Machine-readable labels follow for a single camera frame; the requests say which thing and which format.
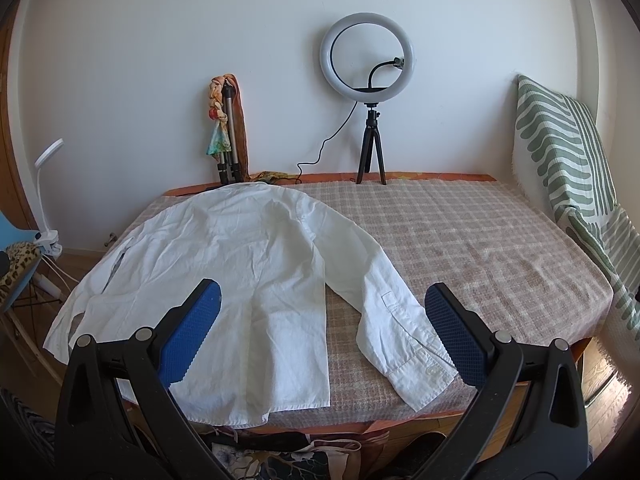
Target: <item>ring light stand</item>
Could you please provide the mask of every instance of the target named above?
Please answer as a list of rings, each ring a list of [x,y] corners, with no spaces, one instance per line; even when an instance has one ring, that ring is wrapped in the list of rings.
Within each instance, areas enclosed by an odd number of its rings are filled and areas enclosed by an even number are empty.
[[[393,62],[377,65],[369,75],[369,86],[367,88],[352,88],[347,85],[347,83],[345,83],[335,71],[333,60],[334,45],[345,30],[363,23],[379,25],[391,32],[402,47],[404,59],[395,58]],[[378,106],[378,103],[397,96],[404,87],[408,85],[411,76],[414,74],[414,63],[414,46],[405,31],[402,30],[400,25],[396,22],[386,18],[385,16],[381,16],[380,14],[359,12],[357,14],[346,16],[334,23],[334,25],[324,35],[324,38],[322,38],[322,43],[320,45],[320,67],[322,68],[322,73],[326,80],[339,94],[349,100],[364,103],[365,106],[369,108],[364,137],[362,139],[362,150],[360,152],[360,164],[358,165],[358,177],[356,178],[356,184],[360,184],[364,173],[369,173],[370,171],[374,144],[376,145],[376,155],[378,156],[380,182],[382,184],[386,184],[385,165],[382,158],[382,142],[380,141],[380,131],[378,130],[378,117],[380,113],[377,112],[375,108]],[[384,88],[372,87],[371,77],[373,72],[384,64],[392,64],[396,68],[401,69],[402,72],[400,73],[400,76],[391,84],[391,86]]]

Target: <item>checkered blanket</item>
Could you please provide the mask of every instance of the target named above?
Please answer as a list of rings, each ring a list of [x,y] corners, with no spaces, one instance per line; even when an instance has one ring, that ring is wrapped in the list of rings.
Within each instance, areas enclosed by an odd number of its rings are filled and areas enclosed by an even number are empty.
[[[391,180],[301,184],[369,232],[416,298],[444,282],[492,330],[547,345],[593,336],[606,318],[612,290],[598,267],[519,192],[498,182]],[[188,197],[160,197],[143,221]],[[403,420],[416,413],[356,345],[360,314],[326,290],[331,406],[271,413],[288,428],[366,420]],[[456,378],[422,414],[466,409],[475,389]]]

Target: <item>green and white blanket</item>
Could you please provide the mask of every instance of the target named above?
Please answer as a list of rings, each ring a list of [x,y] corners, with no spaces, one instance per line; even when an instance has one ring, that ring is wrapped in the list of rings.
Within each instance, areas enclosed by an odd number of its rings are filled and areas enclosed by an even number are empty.
[[[596,263],[613,288],[598,338],[630,384],[640,384],[640,235],[616,199],[587,107],[518,78],[513,169],[526,195]]]

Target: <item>leopard print fabric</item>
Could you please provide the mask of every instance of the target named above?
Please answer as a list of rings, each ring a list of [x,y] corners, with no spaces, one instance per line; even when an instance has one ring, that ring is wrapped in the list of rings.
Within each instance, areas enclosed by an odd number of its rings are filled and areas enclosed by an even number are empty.
[[[16,242],[4,252],[9,256],[9,272],[0,276],[0,312],[4,310],[4,302],[18,286],[24,273],[31,270],[40,258],[40,248],[31,242]]]

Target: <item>blue gripper pad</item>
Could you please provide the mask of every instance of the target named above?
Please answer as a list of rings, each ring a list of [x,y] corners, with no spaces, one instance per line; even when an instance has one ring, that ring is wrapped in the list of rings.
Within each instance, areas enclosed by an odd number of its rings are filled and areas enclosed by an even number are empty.
[[[487,377],[486,354],[450,300],[435,285],[431,285],[424,297],[424,307],[462,380],[465,384],[482,388]]]
[[[213,322],[220,313],[222,292],[209,283],[160,352],[158,377],[165,388],[182,380]]]

